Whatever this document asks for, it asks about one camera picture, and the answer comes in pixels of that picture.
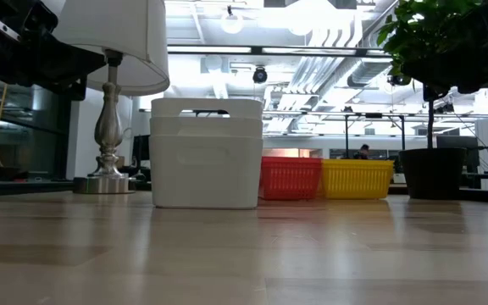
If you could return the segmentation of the black table edge rail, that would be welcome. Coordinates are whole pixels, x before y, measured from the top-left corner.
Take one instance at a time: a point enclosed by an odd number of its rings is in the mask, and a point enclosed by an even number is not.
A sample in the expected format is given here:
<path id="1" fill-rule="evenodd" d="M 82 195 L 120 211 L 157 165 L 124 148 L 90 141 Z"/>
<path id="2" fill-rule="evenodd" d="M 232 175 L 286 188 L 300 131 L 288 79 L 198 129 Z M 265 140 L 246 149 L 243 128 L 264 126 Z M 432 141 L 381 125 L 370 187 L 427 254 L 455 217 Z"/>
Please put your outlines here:
<path id="1" fill-rule="evenodd" d="M 42 182 L 10 182 L 0 181 L 0 196 L 19 195 L 27 193 L 43 193 L 57 191 L 72 191 L 71 181 L 42 181 Z M 471 202 L 488 202 L 488 191 L 475 189 L 461 189 L 457 200 Z"/>

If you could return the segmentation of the green plant in black pot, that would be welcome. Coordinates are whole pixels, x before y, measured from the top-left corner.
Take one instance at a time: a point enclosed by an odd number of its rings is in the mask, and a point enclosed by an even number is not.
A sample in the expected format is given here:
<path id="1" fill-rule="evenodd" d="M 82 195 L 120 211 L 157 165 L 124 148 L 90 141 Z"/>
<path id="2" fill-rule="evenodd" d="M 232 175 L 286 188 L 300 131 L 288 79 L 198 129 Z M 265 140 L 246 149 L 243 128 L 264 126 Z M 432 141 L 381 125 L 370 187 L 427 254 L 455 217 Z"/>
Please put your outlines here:
<path id="1" fill-rule="evenodd" d="M 401 72 L 412 59 L 444 52 L 458 45 L 488 43 L 488 0 L 399 0 L 377 31 L 377 44 L 391 56 L 389 75 L 396 85 L 415 80 Z M 399 154 L 408 194 L 413 199 L 446 200 L 458 196 L 465 159 L 464 148 L 433 147 L 434 102 L 429 104 L 427 148 Z"/>

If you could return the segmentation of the round ceiling lamp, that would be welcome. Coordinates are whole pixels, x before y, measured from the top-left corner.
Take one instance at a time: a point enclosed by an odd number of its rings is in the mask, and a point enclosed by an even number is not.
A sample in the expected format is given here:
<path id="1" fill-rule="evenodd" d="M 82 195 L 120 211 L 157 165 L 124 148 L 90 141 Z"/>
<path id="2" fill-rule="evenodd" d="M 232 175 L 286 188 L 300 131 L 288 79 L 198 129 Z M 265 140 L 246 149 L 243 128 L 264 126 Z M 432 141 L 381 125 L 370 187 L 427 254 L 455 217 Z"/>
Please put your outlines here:
<path id="1" fill-rule="evenodd" d="M 220 20 L 220 25 L 225 33 L 238 34 L 244 27 L 244 19 L 239 14 L 225 13 Z"/>

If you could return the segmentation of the yellow slotted plastic basket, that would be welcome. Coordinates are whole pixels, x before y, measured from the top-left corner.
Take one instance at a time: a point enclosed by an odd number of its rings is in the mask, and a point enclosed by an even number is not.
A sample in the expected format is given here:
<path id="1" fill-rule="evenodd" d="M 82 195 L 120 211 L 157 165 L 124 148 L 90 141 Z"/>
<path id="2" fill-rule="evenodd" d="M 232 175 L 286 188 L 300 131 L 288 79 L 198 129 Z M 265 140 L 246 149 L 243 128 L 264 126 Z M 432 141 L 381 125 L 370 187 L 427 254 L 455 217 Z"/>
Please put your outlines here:
<path id="1" fill-rule="evenodd" d="M 322 164 L 325 166 L 392 167 L 394 165 L 394 162 L 391 160 L 373 160 L 373 159 L 323 159 Z"/>
<path id="2" fill-rule="evenodd" d="M 327 199 L 383 199 L 391 184 L 391 165 L 325 165 L 322 170 Z"/>

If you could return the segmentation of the black computer monitor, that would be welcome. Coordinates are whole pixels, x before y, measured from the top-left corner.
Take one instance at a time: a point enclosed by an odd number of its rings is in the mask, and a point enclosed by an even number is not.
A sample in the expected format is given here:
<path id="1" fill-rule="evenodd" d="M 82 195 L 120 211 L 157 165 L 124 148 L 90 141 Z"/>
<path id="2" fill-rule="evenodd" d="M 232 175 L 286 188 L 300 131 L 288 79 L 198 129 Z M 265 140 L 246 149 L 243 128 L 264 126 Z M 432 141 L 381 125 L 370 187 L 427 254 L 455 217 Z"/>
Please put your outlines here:
<path id="1" fill-rule="evenodd" d="M 438 136 L 436 138 L 438 147 L 459 147 L 466 149 L 465 172 L 477 173 L 480 165 L 478 140 L 472 136 Z"/>
<path id="2" fill-rule="evenodd" d="M 150 160 L 149 135 L 135 136 L 132 145 L 132 162 L 138 169 L 145 169 L 144 162 Z"/>

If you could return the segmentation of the silver lamp with white shade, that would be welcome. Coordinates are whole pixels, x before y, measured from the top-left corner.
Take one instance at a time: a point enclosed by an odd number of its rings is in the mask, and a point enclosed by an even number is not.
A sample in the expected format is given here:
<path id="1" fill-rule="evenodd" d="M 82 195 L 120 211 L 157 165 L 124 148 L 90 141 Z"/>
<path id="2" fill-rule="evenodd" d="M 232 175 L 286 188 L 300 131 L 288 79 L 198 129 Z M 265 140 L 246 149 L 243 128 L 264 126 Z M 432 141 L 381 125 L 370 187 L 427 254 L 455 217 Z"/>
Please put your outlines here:
<path id="1" fill-rule="evenodd" d="M 164 0 L 65 0 L 54 34 L 104 61 L 86 83 L 103 92 L 94 130 L 97 167 L 74 179 L 74 191 L 128 193 L 130 178 L 117 168 L 117 148 L 124 134 L 118 102 L 121 96 L 158 94 L 170 85 Z"/>

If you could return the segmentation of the black metal frame stand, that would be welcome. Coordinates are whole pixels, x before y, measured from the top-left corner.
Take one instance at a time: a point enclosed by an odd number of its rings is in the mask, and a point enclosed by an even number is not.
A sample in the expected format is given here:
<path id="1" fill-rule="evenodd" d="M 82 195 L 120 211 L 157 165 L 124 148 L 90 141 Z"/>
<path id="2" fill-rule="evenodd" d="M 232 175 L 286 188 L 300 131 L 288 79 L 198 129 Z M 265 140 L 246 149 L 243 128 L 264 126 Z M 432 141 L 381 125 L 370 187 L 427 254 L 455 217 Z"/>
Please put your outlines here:
<path id="1" fill-rule="evenodd" d="M 348 113 L 344 112 L 344 124 L 345 124 L 345 158 L 349 159 L 351 157 L 349 152 L 349 118 L 356 117 L 361 118 L 364 117 L 365 119 L 388 119 L 392 124 L 394 124 L 400 131 L 401 131 L 401 143 L 402 143 L 402 150 L 406 149 L 406 131 L 405 131 L 405 123 L 406 119 L 405 116 L 402 114 L 393 114 L 393 113 Z"/>

